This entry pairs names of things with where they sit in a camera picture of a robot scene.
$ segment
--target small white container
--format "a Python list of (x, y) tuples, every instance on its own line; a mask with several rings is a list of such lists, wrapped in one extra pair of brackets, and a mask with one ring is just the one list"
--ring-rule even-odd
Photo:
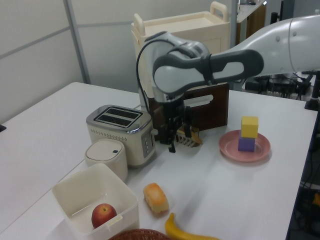
[(89, 166), (107, 165), (122, 181), (128, 176), (126, 149), (120, 141), (100, 139), (85, 151), (84, 159)]
[[(52, 193), (78, 240), (106, 240), (122, 231), (139, 228), (137, 196), (103, 163), (57, 183)], [(102, 203), (112, 205), (117, 216), (94, 229), (92, 212)]]

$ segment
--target purple block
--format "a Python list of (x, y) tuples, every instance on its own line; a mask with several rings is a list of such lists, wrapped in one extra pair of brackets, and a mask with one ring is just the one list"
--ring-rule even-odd
[(238, 151), (254, 152), (255, 142), (256, 142), (255, 138), (241, 137), (241, 131), (239, 131)]

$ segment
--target cream plastic crate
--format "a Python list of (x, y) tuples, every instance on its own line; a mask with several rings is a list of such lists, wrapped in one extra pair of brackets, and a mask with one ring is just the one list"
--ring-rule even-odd
[[(103, 163), (57, 183), (52, 193), (78, 240), (106, 240), (124, 230), (139, 228), (137, 196)], [(94, 229), (92, 212), (102, 203), (111, 204), (117, 216)]]
[[(210, 12), (198, 12), (173, 17), (143, 21), (135, 14), (131, 24), (136, 58), (145, 44), (145, 39), (159, 32), (167, 31), (176, 37), (202, 42), (211, 54), (221, 53), (230, 48), (229, 13), (225, 5), (212, 2)], [(146, 71), (143, 56), (139, 62), (139, 77), (148, 98), (153, 98), (151, 76)]]

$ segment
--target toaster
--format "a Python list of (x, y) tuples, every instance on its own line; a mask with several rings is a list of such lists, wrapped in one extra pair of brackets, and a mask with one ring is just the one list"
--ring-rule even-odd
[(123, 143), (129, 167), (141, 167), (156, 152), (156, 130), (145, 111), (122, 106), (99, 107), (86, 118), (91, 142), (113, 139)]

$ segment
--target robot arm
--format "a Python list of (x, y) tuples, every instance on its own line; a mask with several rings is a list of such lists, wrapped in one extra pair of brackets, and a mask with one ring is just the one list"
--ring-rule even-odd
[(165, 125), (160, 142), (171, 145), (177, 129), (190, 123), (182, 96), (190, 88), (233, 82), (249, 77), (316, 70), (320, 68), (320, 16), (280, 21), (260, 29), (237, 46), (211, 55), (196, 41), (161, 32), (146, 39), (146, 60), (152, 72), (154, 99), (163, 106)]

